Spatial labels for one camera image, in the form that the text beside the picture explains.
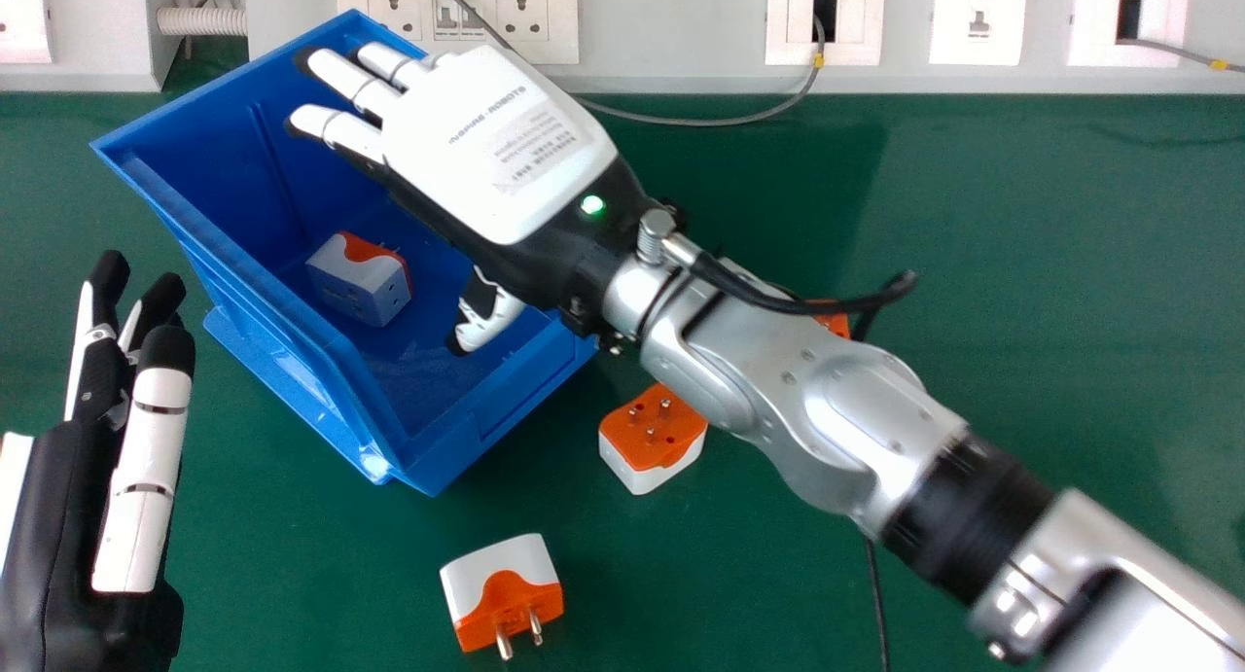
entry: power outlet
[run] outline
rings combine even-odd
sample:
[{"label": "power outlet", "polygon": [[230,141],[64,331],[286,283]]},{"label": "power outlet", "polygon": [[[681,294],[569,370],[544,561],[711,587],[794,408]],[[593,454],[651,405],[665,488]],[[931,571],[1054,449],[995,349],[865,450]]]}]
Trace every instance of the power outlet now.
[{"label": "power outlet", "polygon": [[0,0],[0,65],[49,65],[47,0]]},{"label": "power outlet", "polygon": [[367,15],[386,29],[416,42],[423,37],[420,6],[420,0],[367,0]]},{"label": "power outlet", "polygon": [[510,42],[548,42],[549,0],[497,0],[497,25]]},{"label": "power outlet", "polygon": [[[524,60],[533,65],[579,63],[579,0],[464,0],[497,29]],[[387,0],[337,0],[337,11],[356,7],[374,20],[397,30],[430,55],[463,51],[472,42],[489,42],[484,27],[471,20],[453,0],[417,0],[415,15],[422,27],[418,37],[402,34],[393,16],[405,12],[387,6]]]},{"label": "power outlet", "polygon": [[1120,46],[1118,39],[1183,46],[1188,14],[1189,0],[1074,0],[1068,65],[1175,68],[1179,56]]},{"label": "power outlet", "polygon": [[768,0],[766,65],[809,65],[813,16],[827,25],[827,65],[880,65],[885,0]]},{"label": "power outlet", "polygon": [[934,0],[930,65],[1020,63],[1026,0]]}]

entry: blue plastic container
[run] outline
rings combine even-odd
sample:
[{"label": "blue plastic container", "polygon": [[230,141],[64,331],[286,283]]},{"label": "blue plastic container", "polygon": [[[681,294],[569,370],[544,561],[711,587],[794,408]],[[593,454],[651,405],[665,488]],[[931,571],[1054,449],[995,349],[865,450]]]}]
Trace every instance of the blue plastic container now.
[{"label": "blue plastic container", "polygon": [[[101,137],[215,305],[204,327],[376,484],[435,495],[595,353],[555,314],[527,310],[466,358],[444,347],[471,264],[324,144],[294,139],[299,105],[347,110],[294,63],[410,46],[356,11]],[[415,295],[382,330],[321,305],[304,263],[340,229],[397,248]]]}]

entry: white flexible tube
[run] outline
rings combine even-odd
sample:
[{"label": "white flexible tube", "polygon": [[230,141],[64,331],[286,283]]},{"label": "white flexible tube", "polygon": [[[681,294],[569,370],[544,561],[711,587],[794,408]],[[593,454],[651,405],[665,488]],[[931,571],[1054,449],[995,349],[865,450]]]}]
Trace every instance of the white flexible tube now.
[{"label": "white flexible tube", "polygon": [[161,7],[156,25],[166,35],[247,35],[247,12],[240,7]]}]

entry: green tabletop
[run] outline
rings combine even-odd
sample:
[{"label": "green tabletop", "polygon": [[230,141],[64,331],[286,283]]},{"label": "green tabletop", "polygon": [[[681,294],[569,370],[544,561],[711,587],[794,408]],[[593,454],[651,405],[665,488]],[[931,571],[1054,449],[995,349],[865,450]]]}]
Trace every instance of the green tabletop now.
[{"label": "green tabletop", "polygon": [[[205,49],[164,96],[0,96],[0,427],[57,419],[77,287],[103,248],[125,250],[134,287],[189,276],[87,143],[244,57]],[[606,127],[697,241],[767,279],[843,296],[919,269],[875,342],[1052,485],[1245,596],[1243,97],[822,96],[728,131]],[[202,334],[208,305],[192,285],[174,670],[499,671],[492,650],[459,652],[437,570],[527,531],[566,615],[542,648],[515,640],[515,672],[876,668],[859,536],[752,447],[711,433],[644,498],[601,463],[598,421],[649,385],[634,356],[596,358],[428,499],[364,480]],[[881,576],[895,670],[1001,668],[949,597],[889,554]]]}]

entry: green indicator light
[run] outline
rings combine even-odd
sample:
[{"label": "green indicator light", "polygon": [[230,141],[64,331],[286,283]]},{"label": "green indicator light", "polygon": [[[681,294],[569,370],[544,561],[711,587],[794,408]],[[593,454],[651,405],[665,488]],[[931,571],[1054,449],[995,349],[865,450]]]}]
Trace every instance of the green indicator light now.
[{"label": "green indicator light", "polygon": [[579,203],[579,210],[584,215],[600,215],[605,212],[605,202],[601,197],[584,197],[583,202]]}]

